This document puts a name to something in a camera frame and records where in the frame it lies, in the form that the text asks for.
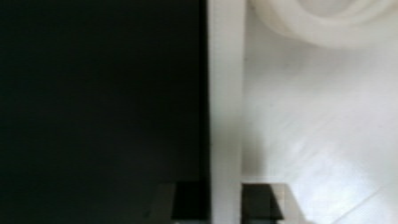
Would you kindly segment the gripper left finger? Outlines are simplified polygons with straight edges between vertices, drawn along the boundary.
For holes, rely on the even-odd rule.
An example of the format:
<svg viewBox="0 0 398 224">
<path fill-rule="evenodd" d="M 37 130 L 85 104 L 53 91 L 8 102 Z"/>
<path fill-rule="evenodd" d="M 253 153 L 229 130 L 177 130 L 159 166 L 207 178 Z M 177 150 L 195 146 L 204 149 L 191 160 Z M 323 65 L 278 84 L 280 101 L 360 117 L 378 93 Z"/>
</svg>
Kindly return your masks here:
<svg viewBox="0 0 398 224">
<path fill-rule="evenodd" d="M 158 185 L 143 224 L 209 224 L 209 191 L 202 182 Z"/>
</svg>

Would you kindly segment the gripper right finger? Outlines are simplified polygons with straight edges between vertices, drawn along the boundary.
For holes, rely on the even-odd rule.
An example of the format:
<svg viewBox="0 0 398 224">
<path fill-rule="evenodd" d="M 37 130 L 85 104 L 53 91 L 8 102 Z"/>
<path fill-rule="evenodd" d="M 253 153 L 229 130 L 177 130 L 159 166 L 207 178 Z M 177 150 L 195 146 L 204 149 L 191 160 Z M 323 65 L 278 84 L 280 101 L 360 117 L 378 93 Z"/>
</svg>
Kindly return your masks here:
<svg viewBox="0 0 398 224">
<path fill-rule="evenodd" d="M 309 224 L 285 184 L 243 184 L 241 224 Z"/>
</svg>

